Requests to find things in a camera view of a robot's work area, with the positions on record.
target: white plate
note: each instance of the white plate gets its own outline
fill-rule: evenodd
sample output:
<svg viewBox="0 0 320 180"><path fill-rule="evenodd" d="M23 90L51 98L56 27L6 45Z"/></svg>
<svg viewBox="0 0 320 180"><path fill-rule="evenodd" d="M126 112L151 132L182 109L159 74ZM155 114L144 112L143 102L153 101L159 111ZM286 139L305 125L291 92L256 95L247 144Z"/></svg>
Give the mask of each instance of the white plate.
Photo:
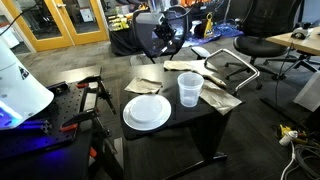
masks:
<svg viewBox="0 0 320 180"><path fill-rule="evenodd" d="M123 110L123 119L133 129L148 131L163 125L170 114L169 101L163 96L150 94L132 99Z"/></svg>

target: clear plastic cup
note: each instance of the clear plastic cup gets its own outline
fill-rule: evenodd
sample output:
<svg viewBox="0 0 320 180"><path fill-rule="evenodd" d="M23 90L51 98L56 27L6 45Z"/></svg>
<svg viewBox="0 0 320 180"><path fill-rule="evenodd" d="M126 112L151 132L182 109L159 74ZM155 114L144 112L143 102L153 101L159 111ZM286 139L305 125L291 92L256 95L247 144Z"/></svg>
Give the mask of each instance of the clear plastic cup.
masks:
<svg viewBox="0 0 320 180"><path fill-rule="evenodd" d="M194 107L198 103L204 79L201 75L186 72L178 76L180 102L185 107Z"/></svg>

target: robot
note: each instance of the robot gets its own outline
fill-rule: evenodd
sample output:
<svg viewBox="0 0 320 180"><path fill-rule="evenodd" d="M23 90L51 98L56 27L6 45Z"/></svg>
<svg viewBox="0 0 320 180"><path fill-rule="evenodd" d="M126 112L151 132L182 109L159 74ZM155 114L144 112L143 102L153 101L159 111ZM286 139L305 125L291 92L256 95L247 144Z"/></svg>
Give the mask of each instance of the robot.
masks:
<svg viewBox="0 0 320 180"><path fill-rule="evenodd" d="M54 94L0 40L0 130L13 129L46 108Z"/></svg>

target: napkin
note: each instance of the napkin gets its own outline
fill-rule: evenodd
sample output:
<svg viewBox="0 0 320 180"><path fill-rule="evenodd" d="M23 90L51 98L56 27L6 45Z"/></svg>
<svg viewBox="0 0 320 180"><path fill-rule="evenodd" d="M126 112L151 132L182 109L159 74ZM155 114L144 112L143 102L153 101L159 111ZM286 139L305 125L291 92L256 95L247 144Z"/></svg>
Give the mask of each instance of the napkin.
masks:
<svg viewBox="0 0 320 180"><path fill-rule="evenodd" d="M161 82L135 77L124 90L135 93L155 94L161 87Z"/></svg>
<svg viewBox="0 0 320 180"><path fill-rule="evenodd" d="M214 83L216 83L218 86L226 87L227 85L220 80L219 78L216 78L214 74L218 72L218 69L214 67L209 62L207 63L207 66L210 67L210 69L213 69L216 72L210 71L204 67L204 61L205 60L195 60L195 61L164 61L163 67L167 70L191 70L194 71L203 77L207 77L210 80L212 80Z"/></svg>
<svg viewBox="0 0 320 180"><path fill-rule="evenodd" d="M242 103L242 101L208 80L205 80L203 83L200 97L222 115L227 114L230 110Z"/></svg>

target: glass door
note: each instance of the glass door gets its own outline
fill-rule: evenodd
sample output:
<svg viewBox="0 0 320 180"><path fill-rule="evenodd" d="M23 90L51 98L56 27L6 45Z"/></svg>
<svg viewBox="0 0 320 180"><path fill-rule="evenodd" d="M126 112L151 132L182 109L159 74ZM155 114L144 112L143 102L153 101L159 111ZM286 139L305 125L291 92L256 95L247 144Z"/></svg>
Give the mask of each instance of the glass door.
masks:
<svg viewBox="0 0 320 180"><path fill-rule="evenodd" d="M1 0L36 51L107 40L96 0Z"/></svg>

